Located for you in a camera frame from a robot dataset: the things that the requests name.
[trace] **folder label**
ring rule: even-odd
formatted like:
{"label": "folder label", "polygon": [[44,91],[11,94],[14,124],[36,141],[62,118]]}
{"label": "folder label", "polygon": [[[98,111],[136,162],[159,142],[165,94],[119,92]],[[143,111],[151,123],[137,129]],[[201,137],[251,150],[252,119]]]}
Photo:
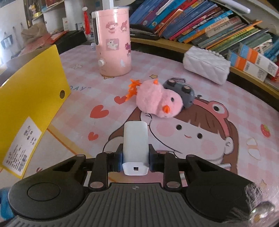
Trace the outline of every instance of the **folder label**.
{"label": "folder label", "polygon": [[28,117],[14,138],[2,165],[21,177],[29,163],[37,141],[42,135],[34,121]]}

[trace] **humidifier knob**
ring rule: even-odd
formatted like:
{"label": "humidifier knob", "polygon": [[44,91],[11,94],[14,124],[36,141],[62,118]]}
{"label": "humidifier knob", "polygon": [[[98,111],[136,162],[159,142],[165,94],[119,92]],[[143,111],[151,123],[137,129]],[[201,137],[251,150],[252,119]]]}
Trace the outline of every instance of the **humidifier knob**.
{"label": "humidifier knob", "polygon": [[104,65],[105,65],[105,61],[104,61],[103,59],[100,59],[100,60],[98,61],[98,65],[99,65],[100,67],[104,66]]}

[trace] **folder hole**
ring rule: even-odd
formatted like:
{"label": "folder hole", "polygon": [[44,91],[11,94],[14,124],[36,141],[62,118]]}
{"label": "folder hole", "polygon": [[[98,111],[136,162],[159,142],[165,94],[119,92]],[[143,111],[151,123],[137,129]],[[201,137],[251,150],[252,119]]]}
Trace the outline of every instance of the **folder hole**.
{"label": "folder hole", "polygon": [[63,99],[64,97],[65,97],[65,91],[64,91],[64,90],[61,90],[61,91],[60,91],[60,98]]}

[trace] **pink humidifier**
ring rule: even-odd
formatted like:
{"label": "pink humidifier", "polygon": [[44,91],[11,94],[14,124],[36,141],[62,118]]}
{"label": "pink humidifier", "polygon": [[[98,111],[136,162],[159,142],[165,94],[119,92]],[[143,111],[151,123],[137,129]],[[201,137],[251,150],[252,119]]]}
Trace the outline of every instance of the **pink humidifier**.
{"label": "pink humidifier", "polygon": [[100,73],[122,76],[131,70],[129,9],[113,8],[92,13]]}

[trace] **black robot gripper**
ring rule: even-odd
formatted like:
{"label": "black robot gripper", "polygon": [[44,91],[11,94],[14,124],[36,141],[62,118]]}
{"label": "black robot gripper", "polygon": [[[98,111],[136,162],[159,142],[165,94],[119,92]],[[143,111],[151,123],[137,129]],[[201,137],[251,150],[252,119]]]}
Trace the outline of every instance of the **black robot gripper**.
{"label": "black robot gripper", "polygon": [[[157,153],[152,145],[149,168],[163,173],[162,186],[108,185],[108,173],[122,170],[122,153],[120,144],[116,152],[96,158],[76,155],[19,181],[8,195],[16,217],[6,226],[214,227],[228,226],[224,221],[233,208],[249,213],[245,187],[251,181],[195,155],[178,159]],[[182,187],[180,171],[187,187]]]}

